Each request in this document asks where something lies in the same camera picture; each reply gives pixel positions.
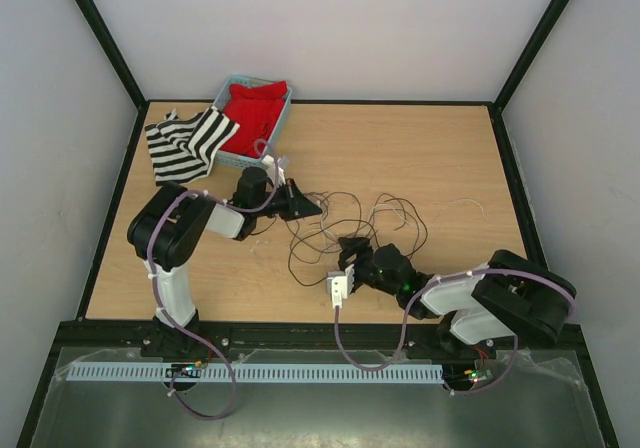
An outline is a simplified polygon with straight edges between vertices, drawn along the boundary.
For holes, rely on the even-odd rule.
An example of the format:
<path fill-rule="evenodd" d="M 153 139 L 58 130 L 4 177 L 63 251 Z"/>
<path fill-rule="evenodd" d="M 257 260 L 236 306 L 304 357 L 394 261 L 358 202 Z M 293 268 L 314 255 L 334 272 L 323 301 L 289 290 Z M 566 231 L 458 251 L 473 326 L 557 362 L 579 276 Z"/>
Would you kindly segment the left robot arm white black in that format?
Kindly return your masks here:
<path fill-rule="evenodd" d="M 294 221 L 322 214 L 291 178 L 259 167 L 242 171 L 229 201 L 217 201 L 176 182 L 163 184 L 131 222 L 127 241 L 152 282 L 153 327 L 145 336 L 146 356 L 197 355 L 199 314 L 191 296 L 188 261 L 206 231 L 242 241 L 260 217 Z"/>

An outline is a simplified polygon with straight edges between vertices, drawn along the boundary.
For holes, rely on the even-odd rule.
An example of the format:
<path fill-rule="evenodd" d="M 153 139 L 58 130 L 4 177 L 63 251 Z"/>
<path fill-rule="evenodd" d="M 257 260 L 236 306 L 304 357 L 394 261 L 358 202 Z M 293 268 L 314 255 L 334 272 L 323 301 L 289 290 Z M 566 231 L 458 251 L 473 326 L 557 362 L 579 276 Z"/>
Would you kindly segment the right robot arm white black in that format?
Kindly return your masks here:
<path fill-rule="evenodd" d="M 386 293 L 406 317 L 437 319 L 437 345 L 450 357 L 504 337 L 552 346 L 576 309 L 570 282 L 508 250 L 441 275 L 415 269 L 393 244 L 373 248 L 366 237 L 342 237 L 339 245 L 338 268 L 326 277 L 333 307 L 341 309 L 361 286 Z"/>

